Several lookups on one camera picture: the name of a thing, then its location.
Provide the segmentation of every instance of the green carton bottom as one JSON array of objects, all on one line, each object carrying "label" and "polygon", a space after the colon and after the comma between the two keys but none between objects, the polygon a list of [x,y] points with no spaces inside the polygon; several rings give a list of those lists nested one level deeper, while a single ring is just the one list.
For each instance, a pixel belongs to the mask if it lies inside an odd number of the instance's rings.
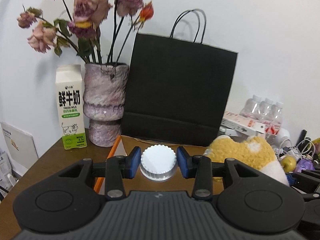
[{"label": "green carton bottom", "polygon": [[63,146],[65,150],[87,147],[85,133],[71,134],[62,136]]}]

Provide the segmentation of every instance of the pink marbled vase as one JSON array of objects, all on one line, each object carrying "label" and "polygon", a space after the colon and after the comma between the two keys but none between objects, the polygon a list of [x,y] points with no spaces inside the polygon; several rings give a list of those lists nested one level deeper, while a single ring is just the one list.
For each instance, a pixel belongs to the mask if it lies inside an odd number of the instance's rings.
[{"label": "pink marbled vase", "polygon": [[85,64],[83,111],[90,118],[89,140],[97,146],[111,147],[121,133],[128,73],[128,65],[115,72],[113,66]]}]

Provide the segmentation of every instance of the cow illustration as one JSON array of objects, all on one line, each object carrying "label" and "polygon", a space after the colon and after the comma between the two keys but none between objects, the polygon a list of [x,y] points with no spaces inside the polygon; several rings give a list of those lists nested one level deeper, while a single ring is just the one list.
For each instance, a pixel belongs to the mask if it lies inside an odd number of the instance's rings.
[{"label": "cow illustration", "polygon": [[61,124],[61,127],[63,129],[63,134],[65,136],[71,135],[71,134],[76,134],[78,130],[78,125],[74,123],[73,125],[70,126],[63,126],[63,123]]}]

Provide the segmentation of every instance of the gray ribbed panel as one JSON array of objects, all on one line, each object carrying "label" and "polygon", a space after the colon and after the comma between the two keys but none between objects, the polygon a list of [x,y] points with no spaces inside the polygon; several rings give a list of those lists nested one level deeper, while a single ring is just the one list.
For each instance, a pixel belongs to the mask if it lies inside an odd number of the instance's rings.
[{"label": "gray ribbed panel", "polygon": [[186,192],[131,192],[108,202],[85,227],[62,235],[21,232],[15,240],[302,240],[291,231],[277,236],[244,233],[226,224],[208,202]]}]

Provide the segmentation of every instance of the green label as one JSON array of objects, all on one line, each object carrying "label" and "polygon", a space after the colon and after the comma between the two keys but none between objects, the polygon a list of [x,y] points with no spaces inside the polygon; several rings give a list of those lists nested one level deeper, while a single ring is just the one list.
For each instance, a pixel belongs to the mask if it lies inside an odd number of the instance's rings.
[{"label": "green label", "polygon": [[63,146],[66,150],[73,148],[87,147],[87,140],[85,133],[71,134],[62,136]]},{"label": "green label", "polygon": [[63,114],[62,118],[69,118],[69,117],[77,117],[80,113],[74,113],[74,114]]}]

